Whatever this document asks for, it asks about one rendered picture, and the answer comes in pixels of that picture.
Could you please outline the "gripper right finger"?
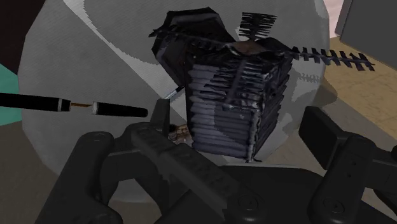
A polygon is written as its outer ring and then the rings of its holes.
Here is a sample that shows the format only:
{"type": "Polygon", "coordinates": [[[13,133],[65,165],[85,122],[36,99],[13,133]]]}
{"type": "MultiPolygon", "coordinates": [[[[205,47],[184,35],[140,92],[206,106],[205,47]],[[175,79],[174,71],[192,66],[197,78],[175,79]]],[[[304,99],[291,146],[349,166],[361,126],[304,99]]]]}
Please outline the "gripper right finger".
{"type": "Polygon", "coordinates": [[[362,201],[371,188],[397,215],[397,145],[380,149],[314,106],[305,108],[298,134],[326,170],[307,209],[312,224],[397,224],[362,201]]]}

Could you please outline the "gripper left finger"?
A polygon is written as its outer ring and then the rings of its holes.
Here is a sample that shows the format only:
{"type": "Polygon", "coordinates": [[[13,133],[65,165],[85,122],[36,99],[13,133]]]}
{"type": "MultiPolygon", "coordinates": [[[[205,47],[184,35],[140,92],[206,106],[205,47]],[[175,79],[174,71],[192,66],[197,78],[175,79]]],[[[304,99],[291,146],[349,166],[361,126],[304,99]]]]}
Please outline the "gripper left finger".
{"type": "Polygon", "coordinates": [[[82,135],[34,224],[123,224],[109,206],[120,181],[136,180],[157,203],[155,224],[265,224],[265,201],[187,144],[168,138],[170,102],[120,137],[82,135]]]}

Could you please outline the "black fountain pen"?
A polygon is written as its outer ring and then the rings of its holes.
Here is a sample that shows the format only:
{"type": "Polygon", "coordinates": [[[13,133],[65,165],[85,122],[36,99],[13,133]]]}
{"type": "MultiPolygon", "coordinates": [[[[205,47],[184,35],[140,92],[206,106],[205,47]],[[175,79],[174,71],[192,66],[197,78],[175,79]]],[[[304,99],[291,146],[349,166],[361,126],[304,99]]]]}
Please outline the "black fountain pen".
{"type": "Polygon", "coordinates": [[[69,112],[72,107],[91,108],[93,115],[102,116],[126,116],[145,118],[148,110],[133,106],[111,104],[105,102],[93,102],[91,104],[79,104],[67,99],[57,97],[45,97],[36,95],[10,94],[13,97],[10,108],[32,109],[40,111],[69,112]]]}

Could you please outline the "small brown lumpy object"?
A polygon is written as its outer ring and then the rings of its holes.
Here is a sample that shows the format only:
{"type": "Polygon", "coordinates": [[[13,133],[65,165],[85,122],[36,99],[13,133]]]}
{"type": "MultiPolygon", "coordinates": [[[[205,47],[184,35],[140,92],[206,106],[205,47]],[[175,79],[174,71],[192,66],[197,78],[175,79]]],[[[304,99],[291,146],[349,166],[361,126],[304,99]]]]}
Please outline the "small brown lumpy object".
{"type": "Polygon", "coordinates": [[[185,143],[191,146],[193,143],[193,139],[190,135],[187,124],[170,124],[168,138],[175,144],[185,143]]]}

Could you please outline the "round grey table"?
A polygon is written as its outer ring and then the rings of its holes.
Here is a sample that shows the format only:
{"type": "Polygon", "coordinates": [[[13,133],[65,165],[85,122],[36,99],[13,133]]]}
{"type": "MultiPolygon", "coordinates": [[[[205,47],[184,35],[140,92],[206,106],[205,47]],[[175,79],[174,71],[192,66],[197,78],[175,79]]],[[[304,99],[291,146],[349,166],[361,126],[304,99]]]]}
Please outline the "round grey table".
{"type": "MultiPolygon", "coordinates": [[[[21,94],[147,108],[177,85],[151,51],[148,34],[168,11],[210,7],[238,38],[242,12],[276,15],[271,37],[299,48],[330,47],[324,0],[46,0],[27,33],[18,70],[21,94]]],[[[297,128],[312,103],[325,65],[294,60],[278,123],[255,156],[266,160],[297,128]]],[[[95,116],[89,108],[66,113],[22,110],[23,130],[41,161],[59,174],[78,138],[91,131],[115,137],[149,118],[95,116]]]]}

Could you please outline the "teal furniture piece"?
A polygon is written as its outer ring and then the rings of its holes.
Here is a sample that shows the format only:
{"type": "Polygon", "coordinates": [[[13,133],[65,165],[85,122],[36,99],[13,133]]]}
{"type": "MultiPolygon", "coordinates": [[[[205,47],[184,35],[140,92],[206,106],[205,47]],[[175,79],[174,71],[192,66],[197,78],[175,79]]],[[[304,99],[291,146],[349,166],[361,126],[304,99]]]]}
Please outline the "teal furniture piece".
{"type": "Polygon", "coordinates": [[[13,97],[9,95],[18,92],[17,75],[0,64],[0,126],[19,122],[22,119],[21,109],[10,108],[13,97]]]}

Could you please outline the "small black silver pen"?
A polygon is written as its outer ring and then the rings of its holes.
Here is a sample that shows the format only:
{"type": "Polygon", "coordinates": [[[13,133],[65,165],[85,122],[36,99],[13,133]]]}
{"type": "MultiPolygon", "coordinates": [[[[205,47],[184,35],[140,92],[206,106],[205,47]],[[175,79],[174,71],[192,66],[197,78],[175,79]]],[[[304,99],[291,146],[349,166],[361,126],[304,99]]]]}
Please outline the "small black silver pen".
{"type": "Polygon", "coordinates": [[[179,93],[180,91],[182,91],[184,88],[185,88],[185,87],[184,87],[183,85],[182,85],[182,86],[178,86],[176,89],[174,89],[174,90],[171,91],[169,94],[167,94],[167,95],[164,97],[164,99],[169,100],[169,99],[173,98],[177,93],[179,93]]]}

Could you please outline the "black ribbed block with spikes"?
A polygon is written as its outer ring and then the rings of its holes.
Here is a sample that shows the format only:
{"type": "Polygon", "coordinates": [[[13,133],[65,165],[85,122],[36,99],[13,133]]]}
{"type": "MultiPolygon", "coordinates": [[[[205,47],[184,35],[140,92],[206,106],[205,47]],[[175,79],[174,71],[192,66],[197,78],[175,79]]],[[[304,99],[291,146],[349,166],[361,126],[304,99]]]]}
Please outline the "black ribbed block with spikes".
{"type": "Polygon", "coordinates": [[[299,80],[294,61],[362,71],[362,54],[290,48],[269,32],[275,15],[242,14],[236,41],[211,8],[169,11],[151,36],[159,64],[185,91],[187,126],[198,151],[254,160],[279,121],[288,82],[299,80]]]}

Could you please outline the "grey cabinet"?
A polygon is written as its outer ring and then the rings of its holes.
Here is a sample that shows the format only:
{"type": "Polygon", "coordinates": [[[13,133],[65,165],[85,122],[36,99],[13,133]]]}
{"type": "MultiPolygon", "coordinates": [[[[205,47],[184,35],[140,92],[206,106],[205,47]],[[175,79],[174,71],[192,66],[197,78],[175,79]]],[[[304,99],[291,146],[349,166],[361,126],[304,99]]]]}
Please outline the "grey cabinet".
{"type": "Polygon", "coordinates": [[[344,0],[335,33],[345,45],[397,71],[397,0],[344,0]]]}

